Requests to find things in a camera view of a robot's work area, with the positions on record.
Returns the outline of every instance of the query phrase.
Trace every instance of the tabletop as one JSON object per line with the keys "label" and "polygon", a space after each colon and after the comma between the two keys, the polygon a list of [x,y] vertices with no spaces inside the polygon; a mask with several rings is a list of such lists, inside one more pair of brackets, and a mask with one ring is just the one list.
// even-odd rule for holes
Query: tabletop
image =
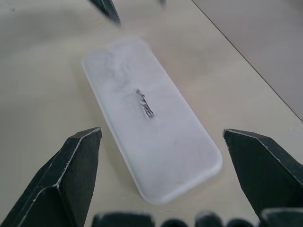
{"label": "tabletop", "polygon": [[[78,131],[103,128],[85,226],[107,211],[151,213],[194,225],[258,218],[241,190],[222,131],[273,138],[303,163],[303,124],[191,0],[115,0],[121,26],[86,0],[0,0],[0,221],[37,170]],[[81,66],[88,52],[126,37],[150,46],[223,156],[221,172],[174,201],[143,201]]]}

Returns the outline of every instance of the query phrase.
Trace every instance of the beige table surface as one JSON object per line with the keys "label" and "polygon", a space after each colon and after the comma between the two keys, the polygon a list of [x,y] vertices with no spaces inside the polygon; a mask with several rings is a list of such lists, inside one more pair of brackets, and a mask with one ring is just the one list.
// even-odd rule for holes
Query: beige table surface
{"label": "beige table surface", "polygon": [[[85,0],[0,0],[0,221],[37,170],[77,131],[103,127],[97,212],[150,212],[160,225],[190,226],[202,210],[257,223],[241,191],[224,128],[272,137],[303,163],[303,125],[191,0],[116,0],[122,27]],[[144,202],[80,64],[92,49],[123,37],[145,39],[223,156],[223,169],[165,206]]]}

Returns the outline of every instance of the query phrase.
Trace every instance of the black plastic part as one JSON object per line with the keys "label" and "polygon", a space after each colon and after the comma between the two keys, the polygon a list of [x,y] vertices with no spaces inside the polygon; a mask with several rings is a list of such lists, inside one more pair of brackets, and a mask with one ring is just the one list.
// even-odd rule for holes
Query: black plastic part
{"label": "black plastic part", "polygon": [[260,227],[302,227],[302,208],[266,209],[262,212]]}
{"label": "black plastic part", "polygon": [[121,24],[120,18],[112,0],[90,0],[108,19]]}
{"label": "black plastic part", "polygon": [[187,227],[187,224],[179,219],[171,219],[164,222],[161,227]]}
{"label": "black plastic part", "polygon": [[205,211],[196,218],[195,227],[223,227],[221,219],[211,211]]}
{"label": "black plastic part", "polygon": [[261,218],[266,208],[303,206],[303,166],[273,139],[224,130],[241,188]]}
{"label": "black plastic part", "polygon": [[252,224],[250,224],[248,221],[245,221],[243,219],[233,219],[226,227],[254,227]]}
{"label": "black plastic part", "polygon": [[106,213],[94,217],[92,227],[154,227],[152,216],[136,213]]}
{"label": "black plastic part", "polygon": [[69,137],[0,227],[82,227],[95,187],[101,137],[101,128]]}

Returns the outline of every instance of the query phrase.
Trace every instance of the dark object at top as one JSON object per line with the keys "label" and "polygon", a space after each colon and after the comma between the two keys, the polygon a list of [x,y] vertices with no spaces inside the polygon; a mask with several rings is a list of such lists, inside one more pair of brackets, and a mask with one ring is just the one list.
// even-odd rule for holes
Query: dark object at top
{"label": "dark object at top", "polygon": [[160,4],[161,4],[162,6],[165,6],[165,5],[166,5],[166,0],[159,0],[159,2],[160,2]]}
{"label": "dark object at top", "polygon": [[111,21],[121,24],[112,0],[90,0]]}
{"label": "dark object at top", "polygon": [[101,128],[69,137],[0,227],[82,227],[95,187],[101,137]]}

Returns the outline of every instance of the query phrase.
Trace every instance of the gray floor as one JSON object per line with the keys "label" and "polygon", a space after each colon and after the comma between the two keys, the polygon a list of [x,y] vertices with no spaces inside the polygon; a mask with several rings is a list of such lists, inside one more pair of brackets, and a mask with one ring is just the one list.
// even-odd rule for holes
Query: gray floor
{"label": "gray floor", "polygon": [[193,1],[303,119],[303,1]]}

